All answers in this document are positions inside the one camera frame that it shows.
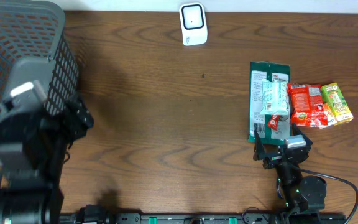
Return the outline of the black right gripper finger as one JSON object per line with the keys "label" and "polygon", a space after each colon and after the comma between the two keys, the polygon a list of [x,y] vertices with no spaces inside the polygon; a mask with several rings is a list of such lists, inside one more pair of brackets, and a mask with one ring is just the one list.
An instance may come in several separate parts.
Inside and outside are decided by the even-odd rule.
{"label": "black right gripper finger", "polygon": [[255,138],[254,141],[255,145],[254,145],[253,160],[255,161],[263,160],[265,158],[265,149],[256,129],[254,130],[254,138]]}
{"label": "black right gripper finger", "polygon": [[295,124],[295,123],[292,123],[291,124],[291,127],[292,127],[292,133],[294,136],[302,136],[303,139],[305,140],[305,143],[307,146],[312,146],[313,145],[313,142],[310,138],[308,138],[300,129],[299,127]]}

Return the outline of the red chips bag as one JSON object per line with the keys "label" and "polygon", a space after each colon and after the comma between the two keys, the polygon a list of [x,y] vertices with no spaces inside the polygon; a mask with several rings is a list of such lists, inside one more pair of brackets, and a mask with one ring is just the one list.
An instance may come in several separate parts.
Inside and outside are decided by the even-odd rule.
{"label": "red chips bag", "polygon": [[290,124],[307,127],[328,125],[320,92],[321,85],[288,83],[287,87],[293,109]]}

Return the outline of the slim red snack packet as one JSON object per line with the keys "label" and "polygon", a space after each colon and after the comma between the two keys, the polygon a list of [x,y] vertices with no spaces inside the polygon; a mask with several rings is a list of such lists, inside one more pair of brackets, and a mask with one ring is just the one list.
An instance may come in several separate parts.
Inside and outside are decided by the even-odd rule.
{"label": "slim red snack packet", "polygon": [[280,115],[271,115],[267,126],[276,131],[278,129],[278,122],[280,121]]}

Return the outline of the orange tissue pack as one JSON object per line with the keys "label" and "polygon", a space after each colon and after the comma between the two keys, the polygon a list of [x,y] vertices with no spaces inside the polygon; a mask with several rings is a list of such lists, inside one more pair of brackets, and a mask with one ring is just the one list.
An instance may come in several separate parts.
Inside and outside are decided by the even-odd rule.
{"label": "orange tissue pack", "polygon": [[327,103],[323,104],[323,109],[324,109],[324,113],[327,117],[328,124],[320,126],[319,129],[337,125],[337,120],[336,120],[335,116],[333,115],[333,112],[331,111],[331,109]]}

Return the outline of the light green wipes pack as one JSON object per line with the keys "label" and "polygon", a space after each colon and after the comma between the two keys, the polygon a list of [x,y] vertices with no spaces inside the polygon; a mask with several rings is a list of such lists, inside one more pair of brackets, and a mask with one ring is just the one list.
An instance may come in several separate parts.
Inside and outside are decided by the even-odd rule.
{"label": "light green wipes pack", "polygon": [[287,83],[262,80],[262,115],[288,116]]}

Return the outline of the green tea carton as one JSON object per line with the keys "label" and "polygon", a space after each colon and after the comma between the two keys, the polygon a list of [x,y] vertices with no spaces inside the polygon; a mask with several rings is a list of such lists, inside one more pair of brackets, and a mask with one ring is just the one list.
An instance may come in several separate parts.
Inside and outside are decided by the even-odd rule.
{"label": "green tea carton", "polygon": [[337,83],[322,86],[321,94],[336,120],[336,125],[353,120],[354,117]]}

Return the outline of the green white glove package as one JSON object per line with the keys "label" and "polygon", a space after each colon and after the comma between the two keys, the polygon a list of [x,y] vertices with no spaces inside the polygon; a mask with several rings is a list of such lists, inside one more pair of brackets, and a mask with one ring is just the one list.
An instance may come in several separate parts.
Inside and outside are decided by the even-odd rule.
{"label": "green white glove package", "polygon": [[268,127],[270,115],[262,110],[262,80],[290,82],[290,66],[273,62],[251,62],[249,76],[249,130],[248,141],[255,142],[254,130],[264,144],[282,145],[290,136],[289,116],[278,120],[277,130]]}

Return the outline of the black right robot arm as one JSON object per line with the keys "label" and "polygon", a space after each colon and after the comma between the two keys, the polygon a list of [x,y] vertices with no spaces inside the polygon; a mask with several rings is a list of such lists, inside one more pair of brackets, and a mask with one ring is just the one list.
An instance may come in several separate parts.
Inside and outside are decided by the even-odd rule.
{"label": "black right robot arm", "polygon": [[299,164],[307,160],[313,145],[293,124],[293,135],[276,152],[266,152],[258,132],[254,132],[254,160],[263,161],[264,169],[275,169],[288,208],[295,213],[315,213],[325,208],[326,181],[318,176],[304,177]]}

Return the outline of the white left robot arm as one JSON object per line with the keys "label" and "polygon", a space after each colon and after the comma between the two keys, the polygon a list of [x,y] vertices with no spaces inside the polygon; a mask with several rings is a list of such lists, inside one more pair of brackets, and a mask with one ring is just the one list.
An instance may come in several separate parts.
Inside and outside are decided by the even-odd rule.
{"label": "white left robot arm", "polygon": [[93,127],[90,111],[78,93],[56,115],[37,98],[0,108],[0,223],[58,223],[67,150]]}

